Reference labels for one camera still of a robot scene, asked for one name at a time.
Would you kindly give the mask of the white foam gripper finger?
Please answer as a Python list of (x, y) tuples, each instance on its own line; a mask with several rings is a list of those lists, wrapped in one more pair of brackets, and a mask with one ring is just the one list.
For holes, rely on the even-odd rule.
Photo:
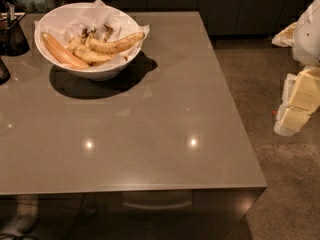
[(276, 114), (276, 121), (274, 124), (274, 132), (284, 137), (291, 137), (295, 134), (294, 130), (286, 128), (281, 124), (281, 119), (284, 116), (284, 113), (288, 107), (289, 98), (292, 94), (295, 82), (296, 82), (296, 75), (289, 73), (284, 81), (283, 92), (281, 96), (282, 103), (278, 108), (278, 111)]

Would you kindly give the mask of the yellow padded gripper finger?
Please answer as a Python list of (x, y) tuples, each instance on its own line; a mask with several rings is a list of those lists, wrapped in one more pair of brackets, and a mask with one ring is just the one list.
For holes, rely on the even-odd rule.
[(296, 75), (296, 82), (281, 124), (299, 132), (319, 107), (320, 67), (305, 66)]

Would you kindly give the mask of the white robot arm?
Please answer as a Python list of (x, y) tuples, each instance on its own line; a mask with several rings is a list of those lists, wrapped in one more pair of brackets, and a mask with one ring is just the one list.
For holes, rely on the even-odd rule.
[(272, 43), (291, 47), (293, 59), (304, 66), (288, 74), (283, 86), (274, 132), (291, 137), (320, 107), (320, 0), (314, 0), (297, 22), (275, 35)]

